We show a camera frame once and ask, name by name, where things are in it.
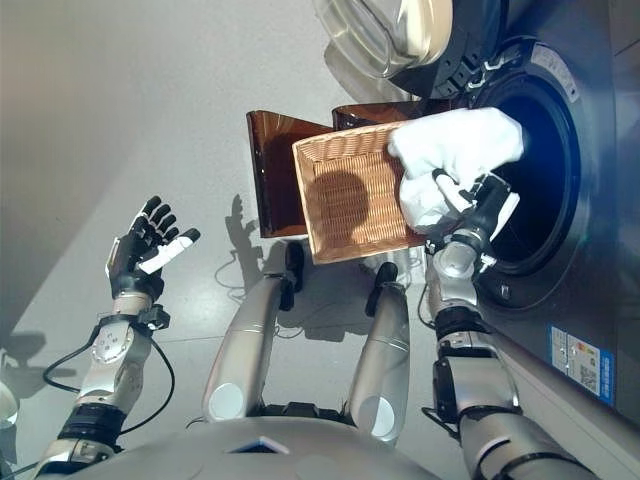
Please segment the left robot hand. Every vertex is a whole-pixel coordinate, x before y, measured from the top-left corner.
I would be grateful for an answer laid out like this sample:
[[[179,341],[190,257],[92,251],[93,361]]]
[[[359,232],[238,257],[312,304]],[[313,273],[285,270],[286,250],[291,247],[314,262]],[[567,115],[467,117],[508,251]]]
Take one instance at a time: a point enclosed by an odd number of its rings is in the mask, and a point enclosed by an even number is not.
[[[164,290],[162,269],[200,238],[197,228],[180,231],[169,204],[155,195],[134,216],[128,231],[114,239],[105,266],[112,298],[140,293],[156,301]]]

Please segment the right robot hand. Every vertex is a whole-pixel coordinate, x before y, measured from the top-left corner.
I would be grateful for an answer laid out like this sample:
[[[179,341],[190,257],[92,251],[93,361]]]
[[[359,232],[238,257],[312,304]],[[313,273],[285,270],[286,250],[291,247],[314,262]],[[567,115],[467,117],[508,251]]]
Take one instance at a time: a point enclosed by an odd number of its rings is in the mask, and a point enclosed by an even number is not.
[[[520,195],[494,173],[476,178],[469,189],[464,189],[443,169],[436,169],[432,177],[461,225],[468,230],[479,230],[485,243],[490,243],[501,232],[520,202]]]

